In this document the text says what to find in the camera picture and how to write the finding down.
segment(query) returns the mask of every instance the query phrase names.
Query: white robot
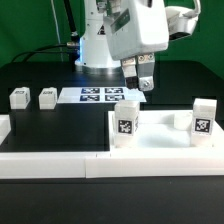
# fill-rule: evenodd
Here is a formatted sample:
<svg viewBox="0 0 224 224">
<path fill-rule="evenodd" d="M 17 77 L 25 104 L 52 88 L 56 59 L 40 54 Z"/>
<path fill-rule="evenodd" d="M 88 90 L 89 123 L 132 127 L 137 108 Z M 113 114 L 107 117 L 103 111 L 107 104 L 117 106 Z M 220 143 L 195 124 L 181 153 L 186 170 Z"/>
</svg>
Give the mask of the white robot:
<svg viewBox="0 0 224 224">
<path fill-rule="evenodd" d="M 154 53 L 191 35 L 201 11 L 165 7 L 163 0 L 85 0 L 86 32 L 77 70 L 113 74 L 122 68 L 128 88 L 154 88 Z"/>
</svg>

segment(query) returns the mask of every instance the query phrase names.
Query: black table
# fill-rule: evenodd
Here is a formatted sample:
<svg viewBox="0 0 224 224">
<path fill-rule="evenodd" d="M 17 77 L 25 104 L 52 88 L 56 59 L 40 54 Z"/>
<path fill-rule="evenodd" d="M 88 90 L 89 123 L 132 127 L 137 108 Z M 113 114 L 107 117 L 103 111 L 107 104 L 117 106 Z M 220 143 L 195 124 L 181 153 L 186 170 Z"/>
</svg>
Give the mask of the black table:
<svg viewBox="0 0 224 224">
<path fill-rule="evenodd" d="M 4 66 L 0 114 L 10 115 L 12 131 L 0 152 L 108 151 L 107 111 L 114 104 L 58 104 L 40 111 L 38 96 L 45 87 L 60 93 L 62 87 L 123 85 L 120 74 L 72 73 L 68 63 Z M 8 97 L 22 86 L 30 87 L 32 101 L 25 111 L 11 111 Z M 196 97 L 217 99 L 216 120 L 224 128 L 224 81 L 200 63 L 158 62 L 155 89 L 145 96 L 141 110 L 192 109 Z M 223 176 L 0 183 L 0 223 L 224 223 Z"/>
</svg>

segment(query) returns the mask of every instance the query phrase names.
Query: white block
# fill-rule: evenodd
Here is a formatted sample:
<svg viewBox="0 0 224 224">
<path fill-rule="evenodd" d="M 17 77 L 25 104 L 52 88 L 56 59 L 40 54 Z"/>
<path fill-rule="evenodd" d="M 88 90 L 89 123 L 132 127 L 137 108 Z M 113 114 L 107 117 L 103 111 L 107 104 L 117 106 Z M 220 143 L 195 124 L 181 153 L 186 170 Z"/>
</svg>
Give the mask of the white block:
<svg viewBox="0 0 224 224">
<path fill-rule="evenodd" d="M 26 109 L 30 102 L 30 89 L 16 88 L 9 96 L 11 109 Z"/>
<path fill-rule="evenodd" d="M 133 136 L 138 128 L 140 103 L 138 101 L 120 100 L 115 105 L 115 133 Z"/>
<path fill-rule="evenodd" d="M 140 103 L 134 100 L 120 100 L 115 105 L 115 117 L 133 120 L 139 114 Z"/>
<path fill-rule="evenodd" d="M 196 99 L 193 107 L 191 145 L 212 147 L 217 100 Z"/>
<path fill-rule="evenodd" d="M 39 95 L 39 105 L 41 110 L 52 110 L 57 103 L 57 89 L 44 88 Z"/>
<path fill-rule="evenodd" d="M 139 101 L 120 100 L 115 105 L 114 144 L 116 147 L 131 147 L 138 129 Z"/>
</svg>

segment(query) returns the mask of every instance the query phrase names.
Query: white platform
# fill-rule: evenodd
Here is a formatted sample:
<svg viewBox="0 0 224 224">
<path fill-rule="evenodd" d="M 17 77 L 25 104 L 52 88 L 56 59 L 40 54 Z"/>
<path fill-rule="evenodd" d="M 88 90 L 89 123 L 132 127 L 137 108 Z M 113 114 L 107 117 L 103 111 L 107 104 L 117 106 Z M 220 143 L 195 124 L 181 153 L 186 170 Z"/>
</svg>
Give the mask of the white platform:
<svg viewBox="0 0 224 224">
<path fill-rule="evenodd" d="M 11 131 L 9 115 L 0 115 L 0 145 Z"/>
<path fill-rule="evenodd" d="M 110 152 L 68 153 L 1 153 L 0 178 L 101 178 L 136 176 L 224 175 L 224 132 L 215 123 L 214 146 L 189 147 L 189 136 L 172 137 L 175 111 L 141 112 L 140 127 L 147 137 L 155 130 L 158 135 L 139 142 L 137 147 L 118 149 L 113 146 L 112 114 L 109 112 Z"/>
</svg>

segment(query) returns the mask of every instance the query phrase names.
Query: marker sheet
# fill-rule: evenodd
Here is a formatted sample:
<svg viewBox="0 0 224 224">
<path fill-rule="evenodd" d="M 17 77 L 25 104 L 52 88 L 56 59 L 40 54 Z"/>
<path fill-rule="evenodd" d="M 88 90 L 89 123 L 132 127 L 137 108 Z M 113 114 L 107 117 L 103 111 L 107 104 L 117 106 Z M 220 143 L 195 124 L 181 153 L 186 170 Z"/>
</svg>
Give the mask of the marker sheet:
<svg viewBox="0 0 224 224">
<path fill-rule="evenodd" d="M 126 87 L 63 88 L 57 103 L 116 103 L 119 100 L 146 102 L 143 92 Z"/>
</svg>

